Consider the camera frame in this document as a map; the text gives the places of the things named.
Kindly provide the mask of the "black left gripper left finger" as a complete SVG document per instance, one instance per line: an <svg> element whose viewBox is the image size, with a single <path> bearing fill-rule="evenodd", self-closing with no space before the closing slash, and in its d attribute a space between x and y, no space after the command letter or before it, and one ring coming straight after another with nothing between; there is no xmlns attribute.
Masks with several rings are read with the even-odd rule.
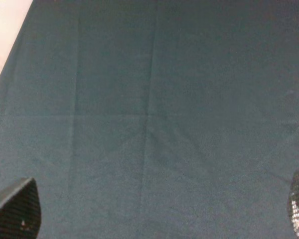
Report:
<svg viewBox="0 0 299 239"><path fill-rule="evenodd" d="M34 178L20 178L0 190L0 239L36 239L41 219Z"/></svg>

